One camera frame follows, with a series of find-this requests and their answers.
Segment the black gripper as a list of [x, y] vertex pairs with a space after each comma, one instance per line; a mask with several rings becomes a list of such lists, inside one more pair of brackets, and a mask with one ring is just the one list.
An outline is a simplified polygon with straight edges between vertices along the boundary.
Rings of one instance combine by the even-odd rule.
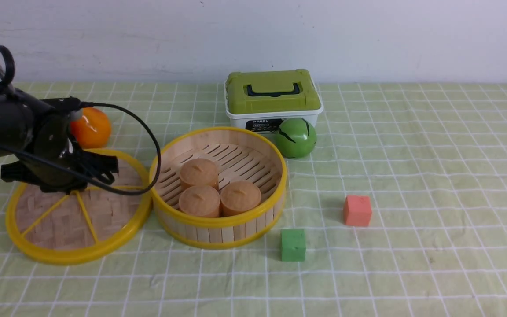
[[69, 171], [82, 174], [84, 169], [83, 180], [50, 165], [19, 156], [16, 162], [2, 166], [0, 178], [4, 182], [37, 185], [44, 193], [71, 193], [86, 189], [87, 184], [111, 186], [115, 182], [114, 174], [119, 172], [116, 156], [82, 150], [79, 164], [77, 162], [76, 154], [80, 147], [74, 145], [69, 125], [70, 113], [81, 108], [79, 98], [34, 98], [26, 102], [26, 106], [32, 112], [33, 126], [32, 138], [24, 151]]

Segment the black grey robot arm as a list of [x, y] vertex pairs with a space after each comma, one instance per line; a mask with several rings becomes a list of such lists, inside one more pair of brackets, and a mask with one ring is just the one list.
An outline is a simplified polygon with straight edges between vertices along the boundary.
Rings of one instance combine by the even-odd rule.
[[0, 88], [0, 146], [29, 154], [3, 165], [0, 178], [46, 193], [86, 189], [89, 178], [113, 184], [118, 158], [83, 150], [71, 131], [70, 121], [86, 106], [78, 98], [37, 99]]

